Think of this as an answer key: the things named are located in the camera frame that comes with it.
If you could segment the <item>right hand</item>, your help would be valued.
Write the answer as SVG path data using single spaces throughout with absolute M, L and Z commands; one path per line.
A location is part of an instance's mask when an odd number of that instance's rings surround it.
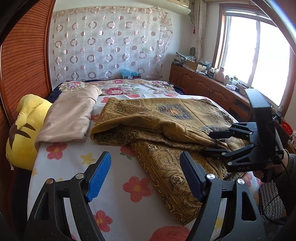
M 253 175 L 263 183 L 275 180 L 277 176 L 287 171 L 288 154 L 288 151 L 284 150 L 284 156 L 280 164 L 268 162 L 266 168 L 263 171 L 253 171 Z

